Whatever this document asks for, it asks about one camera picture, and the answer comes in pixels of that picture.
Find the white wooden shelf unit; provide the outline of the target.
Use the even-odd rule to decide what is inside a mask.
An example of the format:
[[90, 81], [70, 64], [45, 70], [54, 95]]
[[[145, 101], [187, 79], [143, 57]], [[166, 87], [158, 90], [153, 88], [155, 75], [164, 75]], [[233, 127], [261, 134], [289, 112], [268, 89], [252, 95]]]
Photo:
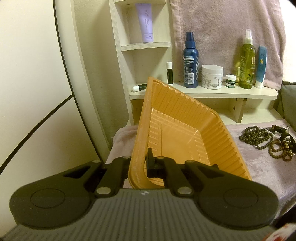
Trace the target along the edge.
[[[153, 42], [144, 43], [140, 31], [137, 1], [109, 1], [116, 54], [128, 109], [129, 121], [137, 125], [145, 91], [132, 92], [137, 84], [146, 83], [149, 77], [167, 82], [166, 62], [176, 63], [173, 21], [169, 1], [150, 1], [152, 5]], [[274, 89], [223, 86], [210, 90], [202, 86], [186, 88], [173, 69], [173, 87], [217, 111], [226, 125], [262, 123], [280, 120], [273, 108], [278, 96]]]

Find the small green-label jar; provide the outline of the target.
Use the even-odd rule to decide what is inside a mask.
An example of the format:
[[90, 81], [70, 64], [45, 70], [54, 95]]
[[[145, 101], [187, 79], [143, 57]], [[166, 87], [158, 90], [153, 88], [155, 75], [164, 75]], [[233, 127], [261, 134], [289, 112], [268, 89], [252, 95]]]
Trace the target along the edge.
[[226, 87], [228, 88], [234, 88], [236, 84], [236, 76], [232, 74], [227, 74], [226, 75]]

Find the white-capped lip balm stick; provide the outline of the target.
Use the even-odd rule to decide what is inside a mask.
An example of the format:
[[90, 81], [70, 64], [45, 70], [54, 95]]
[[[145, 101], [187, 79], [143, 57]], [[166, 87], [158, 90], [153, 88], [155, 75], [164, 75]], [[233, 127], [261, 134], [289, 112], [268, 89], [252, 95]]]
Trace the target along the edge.
[[168, 61], [166, 63], [167, 81], [169, 85], [173, 85], [173, 63]]

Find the white cream jar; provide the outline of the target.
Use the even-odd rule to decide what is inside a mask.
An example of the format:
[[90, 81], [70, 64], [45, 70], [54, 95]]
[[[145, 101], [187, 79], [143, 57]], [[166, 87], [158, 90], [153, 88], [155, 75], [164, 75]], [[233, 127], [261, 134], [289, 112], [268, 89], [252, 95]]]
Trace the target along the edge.
[[207, 89], [220, 89], [223, 82], [223, 71], [223, 67], [218, 65], [202, 65], [202, 86]]

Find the lilac standing tube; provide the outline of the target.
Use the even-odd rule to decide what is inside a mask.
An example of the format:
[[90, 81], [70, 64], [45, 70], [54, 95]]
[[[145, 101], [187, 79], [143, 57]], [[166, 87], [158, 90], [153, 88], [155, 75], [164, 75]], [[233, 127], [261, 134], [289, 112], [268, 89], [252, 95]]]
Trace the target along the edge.
[[151, 4], [135, 4], [137, 16], [139, 20], [142, 41], [149, 43], [154, 41], [152, 27], [152, 5]]

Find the hanging lilac towel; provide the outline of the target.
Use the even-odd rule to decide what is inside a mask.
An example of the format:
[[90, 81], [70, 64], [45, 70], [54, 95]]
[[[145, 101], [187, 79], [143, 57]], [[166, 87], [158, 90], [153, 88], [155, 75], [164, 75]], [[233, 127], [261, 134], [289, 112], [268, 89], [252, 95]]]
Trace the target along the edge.
[[263, 85], [281, 89], [286, 37], [279, 1], [170, 1], [170, 5], [177, 80], [184, 80], [187, 32], [194, 34], [199, 65], [219, 65], [224, 73], [236, 73], [245, 30], [250, 29], [254, 47], [267, 48]]

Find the black strap wristwatch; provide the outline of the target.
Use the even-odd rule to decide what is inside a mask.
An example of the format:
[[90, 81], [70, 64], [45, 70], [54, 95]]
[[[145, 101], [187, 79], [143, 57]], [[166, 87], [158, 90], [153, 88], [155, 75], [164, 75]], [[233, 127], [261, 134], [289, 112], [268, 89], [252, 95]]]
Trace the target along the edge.
[[280, 133], [280, 142], [284, 149], [295, 154], [296, 143], [293, 136], [289, 133], [289, 127], [287, 126], [286, 128], [283, 128], [277, 125], [272, 125], [271, 129], [275, 132]]

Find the green oil spray bottle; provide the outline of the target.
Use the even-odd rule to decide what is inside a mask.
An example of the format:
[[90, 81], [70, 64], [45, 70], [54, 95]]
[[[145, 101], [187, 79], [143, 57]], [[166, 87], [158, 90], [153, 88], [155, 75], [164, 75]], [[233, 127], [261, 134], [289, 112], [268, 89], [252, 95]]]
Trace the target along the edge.
[[256, 50], [253, 46], [252, 30], [245, 30], [245, 40], [241, 47], [239, 86], [251, 89], [255, 72]]

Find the blue spray bottle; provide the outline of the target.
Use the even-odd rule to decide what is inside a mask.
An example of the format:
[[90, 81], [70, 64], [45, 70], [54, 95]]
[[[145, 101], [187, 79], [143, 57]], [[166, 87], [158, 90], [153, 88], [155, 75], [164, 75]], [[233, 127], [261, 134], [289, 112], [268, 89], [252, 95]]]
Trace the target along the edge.
[[198, 86], [199, 53], [196, 49], [193, 32], [186, 32], [185, 49], [183, 50], [184, 86], [196, 88]]

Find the grey cushion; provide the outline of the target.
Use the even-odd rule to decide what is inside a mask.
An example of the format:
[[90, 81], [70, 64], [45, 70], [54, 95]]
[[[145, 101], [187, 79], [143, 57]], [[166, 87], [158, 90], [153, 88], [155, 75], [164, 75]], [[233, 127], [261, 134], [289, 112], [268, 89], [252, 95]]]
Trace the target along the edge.
[[296, 127], [296, 85], [284, 81], [273, 105], [274, 109], [284, 118], [295, 131]]

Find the blue white tube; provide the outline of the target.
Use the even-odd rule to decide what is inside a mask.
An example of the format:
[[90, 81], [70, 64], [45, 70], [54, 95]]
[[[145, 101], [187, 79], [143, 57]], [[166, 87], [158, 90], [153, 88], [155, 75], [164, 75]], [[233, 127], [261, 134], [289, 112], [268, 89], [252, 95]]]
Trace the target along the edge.
[[262, 89], [267, 67], [267, 48], [259, 45], [255, 86]]

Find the lilac plush towel mat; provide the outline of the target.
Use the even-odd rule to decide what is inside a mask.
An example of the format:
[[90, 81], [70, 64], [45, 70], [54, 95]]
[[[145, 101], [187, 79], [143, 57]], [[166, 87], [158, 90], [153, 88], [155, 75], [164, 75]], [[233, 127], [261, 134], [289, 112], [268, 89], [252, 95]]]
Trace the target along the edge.
[[[271, 157], [267, 149], [257, 150], [239, 140], [242, 131], [250, 126], [227, 125], [227, 129], [236, 143], [252, 180], [272, 189], [279, 199], [276, 217], [288, 212], [295, 205], [295, 157], [291, 161]], [[113, 137], [113, 147], [107, 158], [107, 164], [113, 159], [130, 156], [133, 151], [138, 126], [120, 128]]]

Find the orange plastic tray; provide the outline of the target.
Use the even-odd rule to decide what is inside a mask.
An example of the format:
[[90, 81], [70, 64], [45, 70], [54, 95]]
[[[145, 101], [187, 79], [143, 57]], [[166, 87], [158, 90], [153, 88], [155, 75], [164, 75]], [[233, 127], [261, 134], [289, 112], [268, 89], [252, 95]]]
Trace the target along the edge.
[[133, 188], [159, 189], [160, 178], [149, 178], [145, 157], [169, 157], [178, 164], [195, 160], [217, 164], [227, 173], [250, 180], [243, 157], [220, 116], [192, 97], [149, 77], [128, 170]]

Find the dark green lying tube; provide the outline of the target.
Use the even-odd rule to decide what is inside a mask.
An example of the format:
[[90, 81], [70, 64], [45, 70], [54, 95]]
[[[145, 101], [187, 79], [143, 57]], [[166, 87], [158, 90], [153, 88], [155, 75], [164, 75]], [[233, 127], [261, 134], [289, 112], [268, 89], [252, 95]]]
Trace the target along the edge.
[[147, 88], [147, 84], [139, 84], [139, 85], [135, 85], [133, 88], [132, 88], [132, 92], [139, 92], [139, 91], [142, 91], [142, 90], [145, 90]]

